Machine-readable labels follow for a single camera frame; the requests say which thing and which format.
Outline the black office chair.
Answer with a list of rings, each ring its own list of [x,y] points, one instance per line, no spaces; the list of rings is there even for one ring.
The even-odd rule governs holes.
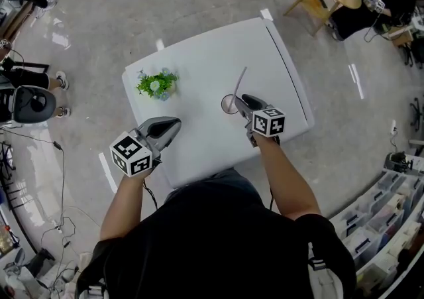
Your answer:
[[[415,132],[418,132],[421,127],[422,120],[424,120],[424,107],[420,107],[419,99],[415,97],[413,103],[409,104],[412,107],[413,120],[410,126],[414,128]]]
[[[399,49],[404,56],[404,64],[417,67],[422,70],[424,68],[424,38],[418,38],[411,42],[402,44]]]

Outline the white shelf of storage bins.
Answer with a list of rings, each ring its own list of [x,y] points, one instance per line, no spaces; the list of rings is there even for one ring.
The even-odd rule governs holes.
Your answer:
[[[354,299],[399,297],[424,263],[424,157],[389,154],[369,187],[331,218],[356,269]]]

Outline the dark helmet headset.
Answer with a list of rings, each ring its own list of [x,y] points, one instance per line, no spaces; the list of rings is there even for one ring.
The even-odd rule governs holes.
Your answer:
[[[412,170],[412,167],[413,162],[407,161],[407,157],[404,152],[391,152],[386,156],[384,162],[385,169],[399,173],[406,173],[408,170]]]

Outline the white square table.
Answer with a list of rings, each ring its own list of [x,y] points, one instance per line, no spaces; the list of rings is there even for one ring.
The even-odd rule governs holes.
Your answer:
[[[238,95],[250,94],[286,115],[281,141],[314,126],[306,93],[273,22],[255,18],[191,37],[127,66],[123,84],[138,123],[177,117],[180,132],[162,152],[159,173],[171,188],[206,178],[258,154],[246,136],[246,120],[228,115],[221,100],[232,94],[243,68]],[[168,68],[178,75],[167,101],[140,95],[138,73]]]

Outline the person's right forearm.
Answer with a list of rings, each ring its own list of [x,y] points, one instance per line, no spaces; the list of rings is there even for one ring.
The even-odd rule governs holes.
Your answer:
[[[271,138],[255,134],[271,193],[281,215],[296,220],[307,214],[320,215],[315,195],[282,148]]]

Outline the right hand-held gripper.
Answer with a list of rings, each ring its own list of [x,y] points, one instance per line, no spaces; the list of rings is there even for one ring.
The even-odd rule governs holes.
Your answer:
[[[286,115],[278,108],[250,94],[242,94],[242,99],[234,100],[240,115],[250,119],[247,123],[247,137],[253,147],[257,147],[254,133],[272,138],[278,145],[280,135],[284,132]]]

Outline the person's blue jeans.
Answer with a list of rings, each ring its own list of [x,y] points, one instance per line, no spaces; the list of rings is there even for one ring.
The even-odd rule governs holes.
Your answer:
[[[169,202],[183,191],[196,186],[222,186],[225,190],[227,188],[234,188],[241,190],[244,194],[249,194],[258,201],[261,200],[258,191],[247,178],[239,174],[234,168],[228,168],[210,177],[176,188],[167,195],[164,202]]]

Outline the pale purple straw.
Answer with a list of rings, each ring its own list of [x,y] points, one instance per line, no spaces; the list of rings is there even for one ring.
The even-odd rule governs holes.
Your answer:
[[[235,89],[234,89],[234,91],[233,91],[233,96],[231,97],[230,102],[229,102],[229,105],[228,105],[228,109],[227,109],[227,110],[228,110],[228,112],[229,112],[229,111],[232,109],[232,107],[233,107],[233,103],[234,103],[235,97],[237,96],[237,91],[238,91],[238,89],[239,89],[239,86],[240,86],[241,80],[243,79],[243,77],[244,77],[244,75],[245,75],[245,73],[246,73],[247,69],[248,69],[248,67],[247,67],[247,66],[245,66],[245,67],[243,68],[243,70],[242,70],[242,72],[241,72],[240,76],[239,76],[239,79],[238,79],[237,84],[236,84],[236,86],[235,86]]]

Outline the black metal frame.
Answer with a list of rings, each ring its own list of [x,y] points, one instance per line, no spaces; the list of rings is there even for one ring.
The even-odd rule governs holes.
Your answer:
[[[39,64],[39,63],[32,63],[32,62],[15,62],[15,67],[19,67],[25,70],[28,70],[29,68],[36,68],[39,70],[42,70],[43,73],[47,73],[50,65],[49,64]]]

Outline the person's left forearm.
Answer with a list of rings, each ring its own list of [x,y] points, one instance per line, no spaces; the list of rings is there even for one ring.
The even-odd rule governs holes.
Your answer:
[[[143,182],[151,172],[147,170],[133,177],[123,176],[101,225],[101,241],[124,237],[140,223]]]

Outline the small potted flower plant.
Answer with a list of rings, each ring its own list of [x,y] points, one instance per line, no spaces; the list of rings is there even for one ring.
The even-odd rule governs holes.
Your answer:
[[[179,77],[168,68],[162,68],[157,74],[148,75],[141,70],[138,73],[136,89],[140,95],[151,99],[167,101],[176,89]]]

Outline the person's black shirt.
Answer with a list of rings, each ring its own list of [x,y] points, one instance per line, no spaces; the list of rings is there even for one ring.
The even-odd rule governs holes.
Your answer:
[[[103,280],[110,299],[313,299],[309,256],[356,288],[354,261],[321,215],[290,219],[237,186],[178,190],[125,236],[96,244],[76,294]]]

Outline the heap of white bags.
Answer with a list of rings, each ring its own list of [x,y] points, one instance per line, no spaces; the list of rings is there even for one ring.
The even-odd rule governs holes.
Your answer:
[[[66,285],[80,273],[74,261],[58,263],[47,250],[41,249],[27,263],[20,249],[15,260],[5,266],[5,285],[0,299],[65,299]]]

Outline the white and black backpack rig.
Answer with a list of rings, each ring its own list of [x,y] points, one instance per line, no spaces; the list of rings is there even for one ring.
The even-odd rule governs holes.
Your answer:
[[[0,123],[31,125],[47,121],[56,110],[56,97],[36,86],[0,86]]]

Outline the brown cardboard box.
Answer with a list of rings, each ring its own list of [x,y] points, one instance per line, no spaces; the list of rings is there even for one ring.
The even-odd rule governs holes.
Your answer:
[[[411,27],[394,27],[388,33],[388,38],[391,40],[392,44],[396,47],[403,46],[405,44],[410,44],[413,41],[413,35],[411,33]]]

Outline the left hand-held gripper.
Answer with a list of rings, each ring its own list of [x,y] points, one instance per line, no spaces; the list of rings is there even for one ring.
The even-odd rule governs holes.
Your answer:
[[[122,132],[109,146],[114,165],[128,177],[154,170],[162,162],[161,150],[169,147],[181,126],[177,117],[153,117]]]

